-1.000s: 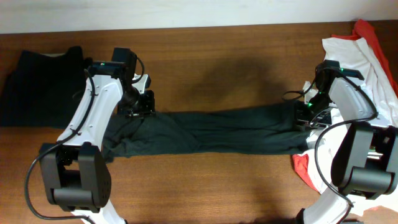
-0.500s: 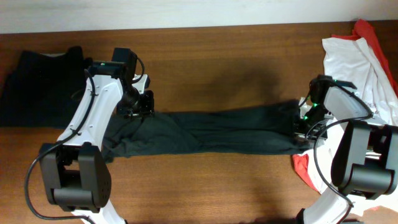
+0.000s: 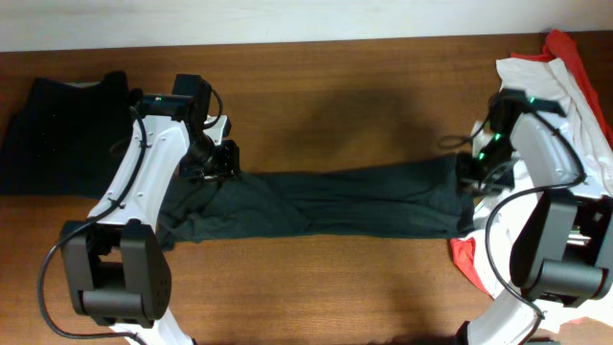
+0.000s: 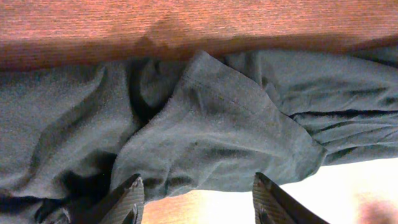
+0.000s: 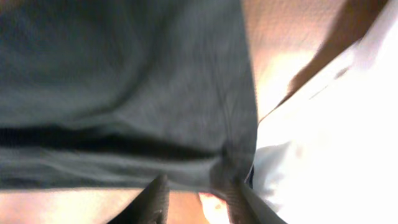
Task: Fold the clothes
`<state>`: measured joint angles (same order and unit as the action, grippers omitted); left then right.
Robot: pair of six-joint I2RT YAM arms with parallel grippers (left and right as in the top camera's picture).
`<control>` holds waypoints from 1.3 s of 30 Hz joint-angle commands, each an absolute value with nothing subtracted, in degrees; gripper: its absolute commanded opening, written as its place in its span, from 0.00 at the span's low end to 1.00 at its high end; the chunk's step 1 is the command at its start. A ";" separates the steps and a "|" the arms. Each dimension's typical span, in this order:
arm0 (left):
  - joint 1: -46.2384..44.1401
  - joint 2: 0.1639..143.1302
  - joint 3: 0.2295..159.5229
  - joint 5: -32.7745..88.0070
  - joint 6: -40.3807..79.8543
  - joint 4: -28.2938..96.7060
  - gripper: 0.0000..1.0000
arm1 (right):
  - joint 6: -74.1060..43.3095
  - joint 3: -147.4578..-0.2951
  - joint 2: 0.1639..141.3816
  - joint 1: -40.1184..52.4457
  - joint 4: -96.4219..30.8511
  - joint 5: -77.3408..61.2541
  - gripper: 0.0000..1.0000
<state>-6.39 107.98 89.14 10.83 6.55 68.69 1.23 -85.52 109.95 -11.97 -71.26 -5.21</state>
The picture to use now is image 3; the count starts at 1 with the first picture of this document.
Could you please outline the dark green Nike t-shirt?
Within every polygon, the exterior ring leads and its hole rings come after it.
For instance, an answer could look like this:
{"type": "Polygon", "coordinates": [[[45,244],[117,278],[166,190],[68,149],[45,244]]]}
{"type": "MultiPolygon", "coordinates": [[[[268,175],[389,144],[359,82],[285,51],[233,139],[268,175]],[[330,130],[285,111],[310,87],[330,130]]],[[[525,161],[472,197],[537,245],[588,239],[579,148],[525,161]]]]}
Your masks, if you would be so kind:
{"type": "Polygon", "coordinates": [[[313,235],[461,238],[473,229],[474,204],[456,167],[451,154],[341,172],[174,179],[156,237],[165,250],[180,242],[313,235]]]}

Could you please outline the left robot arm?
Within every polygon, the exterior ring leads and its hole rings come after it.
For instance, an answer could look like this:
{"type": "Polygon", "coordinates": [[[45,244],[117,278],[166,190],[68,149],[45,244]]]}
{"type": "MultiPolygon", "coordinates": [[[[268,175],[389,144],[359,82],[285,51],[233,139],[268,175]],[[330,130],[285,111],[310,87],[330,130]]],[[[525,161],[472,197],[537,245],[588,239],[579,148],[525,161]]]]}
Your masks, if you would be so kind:
{"type": "Polygon", "coordinates": [[[59,246],[75,312],[131,344],[192,344],[170,311],[171,272],[156,223],[176,169],[202,182],[234,176],[226,115],[194,97],[146,95],[129,108],[130,144],[83,222],[68,221],[59,246]]]}

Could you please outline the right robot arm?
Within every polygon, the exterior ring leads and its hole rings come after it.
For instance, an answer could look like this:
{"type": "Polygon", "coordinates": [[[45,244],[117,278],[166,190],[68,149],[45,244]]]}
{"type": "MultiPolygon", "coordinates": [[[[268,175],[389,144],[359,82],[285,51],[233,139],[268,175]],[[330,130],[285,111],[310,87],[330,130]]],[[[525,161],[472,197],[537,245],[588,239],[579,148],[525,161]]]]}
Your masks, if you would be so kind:
{"type": "Polygon", "coordinates": [[[522,160],[533,183],[499,201],[485,224],[485,251],[494,261],[491,227],[498,212],[522,196],[537,203],[511,247],[509,271],[494,275],[502,292],[458,330],[459,344],[531,344],[550,302],[575,309],[612,293],[612,198],[588,175],[571,142],[567,116],[554,101],[504,89],[489,101],[492,139],[462,164],[464,183],[484,196],[512,187],[522,160]]]}

